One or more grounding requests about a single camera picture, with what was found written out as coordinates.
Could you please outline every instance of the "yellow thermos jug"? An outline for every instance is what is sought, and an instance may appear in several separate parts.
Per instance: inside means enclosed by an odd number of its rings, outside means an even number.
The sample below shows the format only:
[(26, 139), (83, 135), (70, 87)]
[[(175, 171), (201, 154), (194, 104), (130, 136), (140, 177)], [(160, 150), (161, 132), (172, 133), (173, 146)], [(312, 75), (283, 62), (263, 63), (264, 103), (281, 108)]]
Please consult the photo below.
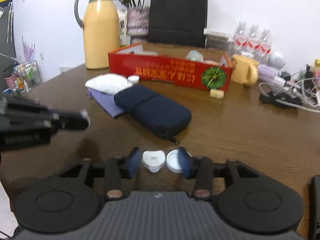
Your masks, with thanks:
[(85, 65), (88, 69), (109, 67), (108, 52), (120, 47), (119, 17), (112, 0), (89, 0), (83, 21), (75, 1), (75, 16), (83, 30)]

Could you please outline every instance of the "pumpkin picture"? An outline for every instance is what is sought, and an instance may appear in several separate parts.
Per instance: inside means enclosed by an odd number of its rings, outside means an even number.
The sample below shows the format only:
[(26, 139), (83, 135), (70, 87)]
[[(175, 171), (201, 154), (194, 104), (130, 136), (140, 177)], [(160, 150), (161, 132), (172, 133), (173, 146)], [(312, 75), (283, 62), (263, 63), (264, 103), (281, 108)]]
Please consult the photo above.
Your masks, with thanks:
[(224, 86), (226, 75), (220, 67), (210, 67), (202, 73), (201, 81), (208, 89), (219, 89)]

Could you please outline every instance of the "red cardboard box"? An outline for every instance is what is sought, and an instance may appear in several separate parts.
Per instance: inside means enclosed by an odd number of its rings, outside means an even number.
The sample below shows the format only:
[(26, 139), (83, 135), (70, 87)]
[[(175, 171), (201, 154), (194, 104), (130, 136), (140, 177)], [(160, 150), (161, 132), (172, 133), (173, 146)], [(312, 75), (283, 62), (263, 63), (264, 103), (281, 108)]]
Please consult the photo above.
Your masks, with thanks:
[[(199, 51), (205, 64), (186, 60), (190, 50)], [(109, 52), (111, 73), (123, 76), (138, 75), (141, 79), (173, 82), (175, 85), (202, 90), (219, 89), (226, 92), (233, 65), (228, 55), (220, 50), (137, 43)]]

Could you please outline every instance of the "white spherical speaker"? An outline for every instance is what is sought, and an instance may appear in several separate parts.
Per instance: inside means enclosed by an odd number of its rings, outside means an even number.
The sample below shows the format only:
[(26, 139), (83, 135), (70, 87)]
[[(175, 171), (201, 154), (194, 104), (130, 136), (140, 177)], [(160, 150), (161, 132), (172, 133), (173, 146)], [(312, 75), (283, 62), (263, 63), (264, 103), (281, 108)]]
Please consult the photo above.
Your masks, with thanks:
[(280, 52), (273, 52), (270, 56), (269, 63), (272, 67), (276, 69), (281, 69), (285, 65), (285, 61), (283, 58), (282, 53)]

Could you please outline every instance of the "brown tabletop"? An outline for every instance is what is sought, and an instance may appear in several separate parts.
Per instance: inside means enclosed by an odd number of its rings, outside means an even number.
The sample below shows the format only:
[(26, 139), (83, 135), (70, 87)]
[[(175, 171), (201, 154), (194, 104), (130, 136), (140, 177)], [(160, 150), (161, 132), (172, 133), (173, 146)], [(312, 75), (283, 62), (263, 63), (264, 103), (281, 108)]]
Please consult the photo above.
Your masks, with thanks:
[[(0, 179), (9, 197), (85, 157), (102, 162), (110, 156), (128, 155), (135, 146), (166, 153), (177, 148), (151, 134), (129, 115), (111, 118), (98, 103), (89, 100), (85, 82), (107, 71), (86, 70), (83, 65), (28, 94), (56, 109), (87, 109), (91, 124), (86, 131), (60, 131), (47, 146), (2, 153)], [(190, 109), (191, 123), (177, 138), (181, 140), (180, 146), (192, 155), (204, 155), (214, 162), (238, 159), (296, 190), (305, 202), (298, 232), (307, 236), (307, 183), (312, 176), (320, 174), (318, 114), (261, 104), (257, 86), (248, 89), (231, 83), (225, 98), (218, 100), (197, 89), (161, 82), (142, 81), (141, 84)], [(138, 176), (124, 182), (124, 187), (190, 192), (193, 183), (167, 167), (156, 174), (140, 168)], [(213, 183), (215, 192), (223, 189), (222, 179), (214, 179)]]

